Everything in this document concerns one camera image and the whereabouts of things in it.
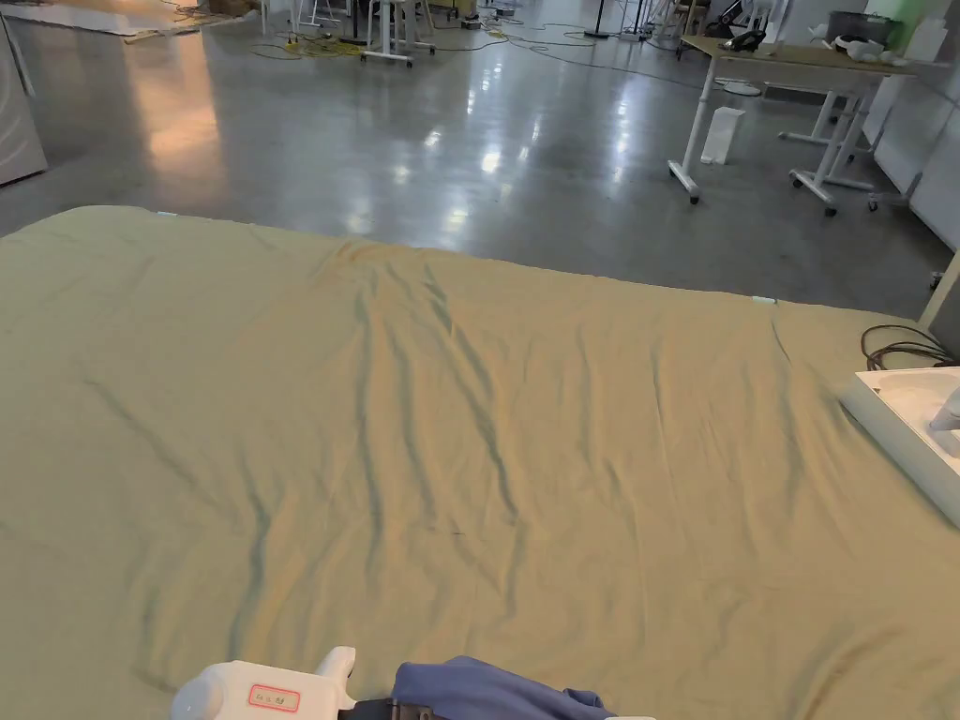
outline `white container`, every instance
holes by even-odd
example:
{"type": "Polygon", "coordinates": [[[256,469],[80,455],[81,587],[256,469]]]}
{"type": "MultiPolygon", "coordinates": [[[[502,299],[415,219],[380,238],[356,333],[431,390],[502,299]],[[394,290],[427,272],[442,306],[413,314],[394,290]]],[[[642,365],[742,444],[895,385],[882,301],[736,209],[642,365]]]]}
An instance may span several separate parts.
{"type": "Polygon", "coordinates": [[[960,435],[931,429],[960,388],[960,368],[858,372],[840,401],[960,527],[960,435]]]}
{"type": "Polygon", "coordinates": [[[314,675],[241,660],[218,662],[180,689],[170,720],[279,720],[295,714],[337,720],[340,710],[355,704],[347,695],[355,659],[353,648],[335,647],[314,675]]]}
{"type": "Polygon", "coordinates": [[[740,118],[745,110],[734,108],[717,108],[710,122],[707,141],[700,161],[706,165],[717,163],[726,165],[730,155],[730,147],[736,139],[736,131],[740,126],[740,118]]]}

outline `white box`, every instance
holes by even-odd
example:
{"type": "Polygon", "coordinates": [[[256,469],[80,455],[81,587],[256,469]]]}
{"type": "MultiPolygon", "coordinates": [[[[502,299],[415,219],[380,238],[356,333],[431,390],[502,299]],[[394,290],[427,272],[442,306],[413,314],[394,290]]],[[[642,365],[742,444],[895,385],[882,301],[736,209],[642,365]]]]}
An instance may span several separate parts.
{"type": "Polygon", "coordinates": [[[960,436],[929,428],[958,387],[960,368],[858,372],[840,401],[960,527],[960,436]]]}
{"type": "Polygon", "coordinates": [[[700,156],[701,162],[707,165],[713,162],[718,165],[727,164],[730,146],[736,138],[736,129],[745,111],[734,108],[716,109],[707,132],[707,140],[704,142],[703,154],[700,156]]]}

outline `white device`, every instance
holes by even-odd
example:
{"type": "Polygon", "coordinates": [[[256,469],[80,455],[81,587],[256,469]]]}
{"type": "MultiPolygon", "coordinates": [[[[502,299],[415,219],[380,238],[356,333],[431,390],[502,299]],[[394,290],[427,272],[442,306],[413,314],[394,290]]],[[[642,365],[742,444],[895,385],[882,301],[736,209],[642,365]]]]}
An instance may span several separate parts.
{"type": "Polygon", "coordinates": [[[960,527],[960,368],[858,372],[841,401],[960,527]]]}
{"type": "Polygon", "coordinates": [[[282,720],[300,714],[309,720],[336,720],[356,701],[347,678],[356,650],[335,647],[313,675],[234,660],[210,665],[184,685],[170,708],[170,720],[282,720]]]}

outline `black telephone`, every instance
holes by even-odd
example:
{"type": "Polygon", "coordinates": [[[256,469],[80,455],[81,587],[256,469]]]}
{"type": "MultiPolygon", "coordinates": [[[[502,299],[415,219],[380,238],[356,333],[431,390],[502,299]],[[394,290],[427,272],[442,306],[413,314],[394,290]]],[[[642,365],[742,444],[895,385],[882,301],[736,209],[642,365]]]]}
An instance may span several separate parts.
{"type": "Polygon", "coordinates": [[[765,30],[748,30],[733,39],[721,42],[720,47],[734,53],[752,53],[760,46],[765,37],[767,37],[765,30]]]}

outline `white wall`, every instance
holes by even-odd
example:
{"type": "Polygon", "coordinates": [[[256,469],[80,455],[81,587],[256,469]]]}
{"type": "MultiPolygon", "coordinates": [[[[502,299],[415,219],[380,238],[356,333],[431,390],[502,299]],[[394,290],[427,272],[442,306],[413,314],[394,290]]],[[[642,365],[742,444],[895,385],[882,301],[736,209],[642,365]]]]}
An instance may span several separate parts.
{"type": "Polygon", "coordinates": [[[901,191],[922,173],[911,208],[954,250],[960,249],[960,2],[947,11],[948,40],[938,58],[946,68],[919,68],[906,82],[884,81],[864,126],[876,162],[901,191]],[[902,89],[897,92],[898,84],[902,89]]]}

